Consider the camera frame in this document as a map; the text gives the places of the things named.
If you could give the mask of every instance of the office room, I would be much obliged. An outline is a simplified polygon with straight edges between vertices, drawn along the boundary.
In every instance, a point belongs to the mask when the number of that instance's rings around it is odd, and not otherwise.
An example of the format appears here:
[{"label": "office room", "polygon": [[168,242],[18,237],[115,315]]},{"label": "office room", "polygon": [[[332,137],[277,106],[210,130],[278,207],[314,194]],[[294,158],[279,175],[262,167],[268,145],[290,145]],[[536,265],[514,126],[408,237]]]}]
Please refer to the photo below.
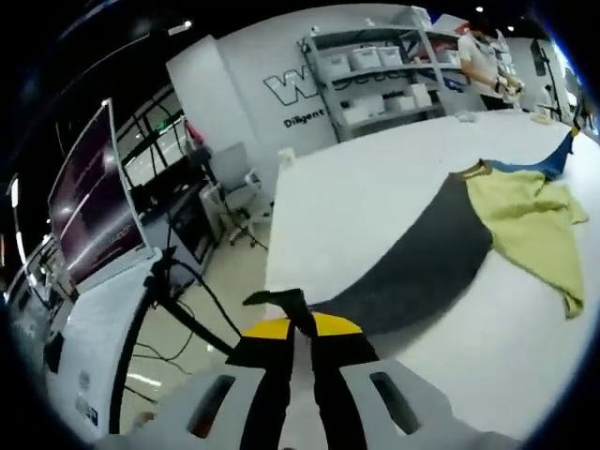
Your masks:
[{"label": "office room", "polygon": [[8,329],[73,439],[544,438],[600,309],[596,108],[547,22],[77,11],[22,84],[0,230]]}]

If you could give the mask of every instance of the shelving unit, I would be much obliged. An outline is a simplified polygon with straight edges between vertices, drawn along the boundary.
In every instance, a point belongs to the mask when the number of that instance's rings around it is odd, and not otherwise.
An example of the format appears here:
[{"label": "shelving unit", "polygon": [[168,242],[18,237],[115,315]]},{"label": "shelving unit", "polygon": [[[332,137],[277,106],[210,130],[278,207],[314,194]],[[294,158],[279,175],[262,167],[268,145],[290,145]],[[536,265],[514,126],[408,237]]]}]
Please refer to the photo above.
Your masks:
[{"label": "shelving unit", "polygon": [[431,106],[426,106],[424,108],[416,108],[414,110],[409,110],[409,111],[403,111],[403,110],[398,110],[398,111],[388,111],[384,114],[380,114],[380,115],[376,115],[375,117],[370,117],[368,120],[364,120],[362,122],[358,122],[356,124],[349,124],[350,128],[361,128],[361,127],[366,127],[368,125],[373,125],[373,124],[377,124],[386,120],[394,120],[394,119],[399,119],[400,117],[406,117],[409,115],[415,115],[415,114],[420,114],[420,113],[430,113],[432,111],[438,111],[439,109],[442,108],[441,104],[434,104]]},{"label": "shelving unit", "polygon": [[[393,121],[401,117],[417,116],[422,114],[428,117],[429,113],[442,112],[448,114],[449,105],[444,103],[447,101],[444,93],[447,92],[447,87],[443,81],[443,71],[460,71],[460,67],[447,63],[439,63],[431,41],[456,43],[459,36],[434,30],[426,30],[421,22],[414,16],[411,16],[412,25],[386,25],[386,26],[365,26],[365,28],[340,30],[329,33],[310,33],[305,36],[298,46],[304,55],[307,66],[312,74],[312,77],[317,85],[319,94],[325,105],[325,109],[330,118],[332,127],[336,132],[338,142],[348,141],[354,136],[354,132],[358,128],[368,125],[377,124],[383,121]],[[360,70],[353,70],[350,73],[342,74],[335,77],[329,77],[324,68],[323,52],[331,51],[331,49],[361,46],[373,42],[390,42],[399,47],[400,55],[403,61],[409,61],[409,51],[405,48],[403,41],[412,40],[423,44],[427,52],[427,58],[430,62],[424,63],[406,63],[395,67],[373,67]],[[396,73],[401,74],[402,78],[409,79],[413,83],[416,80],[416,74],[419,71],[426,70],[429,73],[433,71],[436,86],[430,88],[430,91],[437,91],[440,103],[434,103],[430,107],[418,108],[415,110],[403,111],[393,110],[387,111],[384,114],[370,117],[368,120],[349,124],[343,113],[341,99],[336,87],[340,83],[351,83],[357,79],[367,77],[375,77],[380,74]]]}]

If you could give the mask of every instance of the ceiling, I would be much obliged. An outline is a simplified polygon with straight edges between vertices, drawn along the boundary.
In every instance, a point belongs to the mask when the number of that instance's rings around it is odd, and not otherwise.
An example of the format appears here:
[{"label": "ceiling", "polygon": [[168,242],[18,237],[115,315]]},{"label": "ceiling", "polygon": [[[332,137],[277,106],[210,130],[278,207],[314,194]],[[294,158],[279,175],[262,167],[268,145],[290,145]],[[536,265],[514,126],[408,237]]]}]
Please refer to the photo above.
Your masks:
[{"label": "ceiling", "polygon": [[[515,26],[507,36],[542,36],[540,27],[524,18],[528,12],[523,2],[412,3],[465,18],[483,6],[502,30]],[[31,224],[22,225],[23,235],[37,240],[45,233],[38,224],[45,223],[47,193],[64,158],[56,139],[57,121],[70,124],[77,135],[100,101],[112,97],[119,128],[169,82],[164,63],[195,40],[207,34],[220,38],[299,9],[287,2],[259,8],[237,3],[209,7],[192,0],[62,0],[60,8],[53,2],[36,4],[36,14],[30,15],[26,2],[11,5],[17,11],[14,21],[22,22],[29,35],[15,38],[9,50],[12,66],[5,92],[12,93],[10,130],[0,150],[0,182],[5,183],[0,188],[6,190],[12,175],[20,174],[22,202],[31,211]],[[303,2],[302,8],[322,5]],[[192,28],[168,37],[165,30],[184,20],[193,21]],[[7,207],[6,197],[3,200],[0,208]],[[0,232],[6,225],[0,218]]]}]

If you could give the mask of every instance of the fabric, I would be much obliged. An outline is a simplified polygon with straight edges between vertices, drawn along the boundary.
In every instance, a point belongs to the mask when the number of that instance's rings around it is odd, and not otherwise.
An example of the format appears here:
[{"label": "fabric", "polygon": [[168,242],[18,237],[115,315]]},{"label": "fabric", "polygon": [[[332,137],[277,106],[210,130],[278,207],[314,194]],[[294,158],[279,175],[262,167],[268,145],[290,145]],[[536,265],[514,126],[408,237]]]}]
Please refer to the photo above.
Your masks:
[{"label": "fabric", "polygon": [[[500,75],[494,49],[489,44],[479,42],[471,33],[464,34],[458,40],[458,55],[461,60],[471,62],[477,72],[491,80],[496,80]],[[500,94],[482,82],[471,80],[471,83],[477,94],[502,98]]]},{"label": "fabric", "polygon": [[483,161],[467,188],[496,251],[558,289],[566,317],[576,317],[584,291],[572,225],[588,217],[569,188],[541,172],[500,172]]},{"label": "fabric", "polygon": [[346,318],[366,335],[411,325],[452,305],[475,278],[491,244],[464,180],[450,174],[411,228],[368,272],[311,309]]},{"label": "fabric", "polygon": [[496,160],[491,160],[489,164],[494,169],[505,173],[533,171],[543,173],[548,180],[556,180],[563,175],[567,157],[569,154],[573,154],[573,138],[575,135],[577,135],[577,133],[578,132],[575,129],[569,131],[554,152],[552,152],[543,161],[535,164],[506,164]]},{"label": "fabric", "polygon": [[511,106],[503,99],[496,97],[480,96],[488,111],[508,110]]}]

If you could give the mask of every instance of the white storage bin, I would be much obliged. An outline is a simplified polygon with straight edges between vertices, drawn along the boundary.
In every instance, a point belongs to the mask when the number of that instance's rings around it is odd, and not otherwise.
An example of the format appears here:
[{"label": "white storage bin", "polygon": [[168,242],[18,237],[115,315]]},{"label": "white storage bin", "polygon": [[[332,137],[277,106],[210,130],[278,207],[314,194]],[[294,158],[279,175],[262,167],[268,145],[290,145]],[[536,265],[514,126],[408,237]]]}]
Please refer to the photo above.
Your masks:
[{"label": "white storage bin", "polygon": [[329,78],[342,77],[351,72],[348,55],[345,53],[325,56],[322,60],[325,75]]},{"label": "white storage bin", "polygon": [[363,68],[380,68],[382,62],[375,47],[365,47],[364,49],[355,49],[352,51],[352,69],[361,70]]},{"label": "white storage bin", "polygon": [[352,105],[355,107],[364,108],[371,117],[385,113],[383,96],[372,95],[356,98],[352,101]]},{"label": "white storage bin", "polygon": [[377,52],[379,53],[379,59],[382,61],[382,66],[395,68],[404,64],[399,47],[380,47]]},{"label": "white storage bin", "polygon": [[457,50],[444,50],[436,54],[438,63],[451,64],[457,68],[460,67],[460,56]]},{"label": "white storage bin", "polygon": [[427,93],[425,96],[415,96],[414,103],[417,108],[426,108],[427,106],[433,105],[433,101],[431,101],[431,95]]},{"label": "white storage bin", "polygon": [[429,92],[428,92],[428,87],[419,82],[416,84],[411,84],[409,86],[409,93],[413,96],[413,97],[417,97],[417,96],[428,96]]},{"label": "white storage bin", "polygon": [[358,124],[368,120],[368,111],[362,106],[353,106],[343,111],[344,118],[349,125]]},{"label": "white storage bin", "polygon": [[409,86],[409,93],[412,94],[417,108],[425,108],[426,106],[431,106],[433,104],[428,87],[425,84],[411,84]]},{"label": "white storage bin", "polygon": [[394,110],[410,111],[416,108],[414,97],[409,96],[390,98],[390,103]]}]

